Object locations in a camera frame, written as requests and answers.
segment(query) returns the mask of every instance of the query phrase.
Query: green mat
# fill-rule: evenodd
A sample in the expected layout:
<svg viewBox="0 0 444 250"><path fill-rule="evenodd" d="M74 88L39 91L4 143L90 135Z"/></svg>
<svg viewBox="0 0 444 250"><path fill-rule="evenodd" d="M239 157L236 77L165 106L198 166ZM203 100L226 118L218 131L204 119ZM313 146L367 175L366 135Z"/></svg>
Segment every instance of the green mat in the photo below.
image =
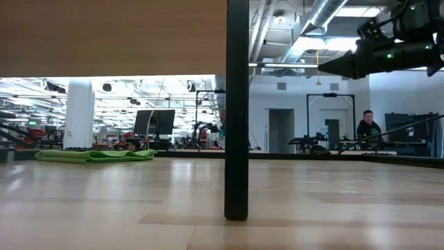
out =
<svg viewBox="0 0 444 250"><path fill-rule="evenodd" d="M42 150L35 154L38 160L55 163L121 163L136 160L152 160L156 152L152 149L143 151L63 151Z"/></svg>

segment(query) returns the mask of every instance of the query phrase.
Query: wooden floor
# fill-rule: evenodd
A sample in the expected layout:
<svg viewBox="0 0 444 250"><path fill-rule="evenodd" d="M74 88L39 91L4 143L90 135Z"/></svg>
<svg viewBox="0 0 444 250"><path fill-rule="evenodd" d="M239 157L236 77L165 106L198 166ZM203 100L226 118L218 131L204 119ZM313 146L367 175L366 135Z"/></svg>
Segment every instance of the wooden floor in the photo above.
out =
<svg viewBox="0 0 444 250"><path fill-rule="evenodd" d="M250 162L250 219L223 218L223 161L0 165L1 250L444 249L444 171Z"/></svg>

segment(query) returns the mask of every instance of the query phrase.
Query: black jacket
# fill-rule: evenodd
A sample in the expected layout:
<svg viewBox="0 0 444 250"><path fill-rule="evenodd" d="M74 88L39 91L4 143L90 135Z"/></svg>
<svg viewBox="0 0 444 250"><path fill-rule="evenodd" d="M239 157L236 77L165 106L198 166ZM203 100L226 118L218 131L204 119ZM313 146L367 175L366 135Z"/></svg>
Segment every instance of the black jacket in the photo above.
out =
<svg viewBox="0 0 444 250"><path fill-rule="evenodd" d="M359 123L357 129L358 138L366 138L370 135L377 135L379 133L381 133L381 128L376 124L376 122L368 124L364 120L362 120Z"/></svg>

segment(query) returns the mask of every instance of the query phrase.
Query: doorway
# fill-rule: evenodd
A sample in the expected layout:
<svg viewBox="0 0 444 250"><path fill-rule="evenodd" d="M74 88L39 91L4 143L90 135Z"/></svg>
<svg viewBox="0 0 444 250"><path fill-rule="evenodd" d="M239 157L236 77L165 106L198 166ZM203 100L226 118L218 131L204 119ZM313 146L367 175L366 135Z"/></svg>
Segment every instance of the doorway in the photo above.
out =
<svg viewBox="0 0 444 250"><path fill-rule="evenodd" d="M294 145L294 110L270 109L268 114L269 153L295 153Z"/></svg>

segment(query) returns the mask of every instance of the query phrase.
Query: person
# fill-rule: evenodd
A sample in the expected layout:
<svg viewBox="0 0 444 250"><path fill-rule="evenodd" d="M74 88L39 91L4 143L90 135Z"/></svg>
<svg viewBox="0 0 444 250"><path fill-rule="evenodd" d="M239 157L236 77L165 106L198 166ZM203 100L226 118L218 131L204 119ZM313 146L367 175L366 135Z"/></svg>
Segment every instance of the person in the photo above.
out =
<svg viewBox="0 0 444 250"><path fill-rule="evenodd" d="M381 128L373 121L373 112L371 110L364 111L364 118L359 123L357 129L358 138L366 138L380 133Z"/></svg>

